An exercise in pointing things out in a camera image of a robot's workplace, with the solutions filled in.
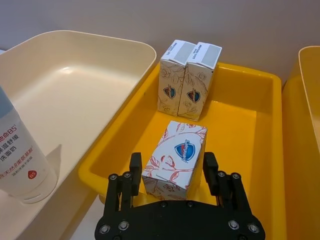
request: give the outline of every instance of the blue shield logo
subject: blue shield logo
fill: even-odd
[[[181,160],[187,163],[190,161],[196,152],[196,147],[189,140],[185,140],[184,143],[181,143],[174,147],[176,154],[181,157]]]
[[[194,103],[197,103],[200,100],[200,92],[196,91],[194,88],[192,89],[192,91],[189,91],[186,95]]]
[[[168,87],[163,89],[165,95],[167,95],[169,98],[173,99],[176,96],[176,90],[168,85]]]

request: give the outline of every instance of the white wall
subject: white wall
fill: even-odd
[[[298,50],[320,45],[319,0],[1,0],[0,49],[76,30],[142,41],[223,46],[221,61],[286,80]]]

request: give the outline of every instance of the soap box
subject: soap box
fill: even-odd
[[[199,120],[222,47],[199,42],[187,59],[178,115]]]
[[[186,200],[200,184],[207,128],[171,121],[142,172],[146,193]]]
[[[195,44],[175,40],[160,59],[157,109],[177,116],[186,64]]]

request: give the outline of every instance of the white bottle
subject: white bottle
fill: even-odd
[[[56,184],[56,173],[0,87],[0,189],[30,204]]]

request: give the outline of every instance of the plastic bin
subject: plastic bin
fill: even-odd
[[[84,158],[79,176],[101,195],[111,173],[129,169],[133,152],[145,165],[170,120],[194,124],[157,111],[157,66],[115,116]],[[281,80],[265,72],[218,63],[207,102],[196,123],[208,128],[205,150],[219,169],[239,172],[251,209],[267,239],[285,240],[286,210],[282,148]],[[148,203],[143,183],[135,205]],[[195,201],[215,204],[202,174]]]
[[[287,235],[320,239],[320,46],[299,51],[282,92]]]

